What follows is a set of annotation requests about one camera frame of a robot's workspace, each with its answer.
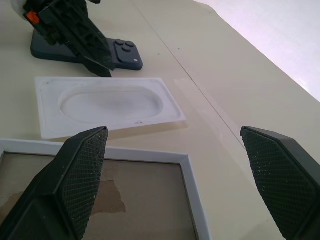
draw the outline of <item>orange part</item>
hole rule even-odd
[[[31,10],[30,12],[28,12],[28,14],[26,15],[26,17],[27,17],[33,24],[38,24],[38,23],[40,23],[40,19],[39,19],[37,13],[34,12],[34,11],[32,11],[32,10]]]

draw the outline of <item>beige table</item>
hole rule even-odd
[[[190,154],[214,239],[283,239],[254,185],[240,126],[287,134],[320,159],[319,103],[199,3],[105,0],[89,15],[106,36],[135,42],[143,59],[141,71],[112,76],[162,78],[187,118],[112,131],[108,145]],[[92,77],[78,64],[33,58],[32,31],[0,2],[1,138],[41,139],[34,77]]]

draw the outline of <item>white plastic tray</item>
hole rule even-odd
[[[159,78],[37,77],[35,85],[43,139],[186,119]]]

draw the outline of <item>table surface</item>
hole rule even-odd
[[[104,0],[88,8],[106,37],[133,41],[144,62],[141,71],[112,76],[162,78],[187,118],[111,131],[108,145],[188,153],[214,239],[283,239],[254,184],[240,129],[295,138],[320,162],[319,102],[206,5]],[[34,78],[93,75],[80,64],[32,57],[33,29],[5,1],[0,31],[0,137],[40,140]]]

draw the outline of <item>white picture frame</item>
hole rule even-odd
[[[0,138],[0,156],[3,156],[5,153],[56,156],[62,146],[62,142]],[[197,236],[199,240],[213,239],[188,154],[107,146],[104,158],[118,161],[179,164],[181,166]]]

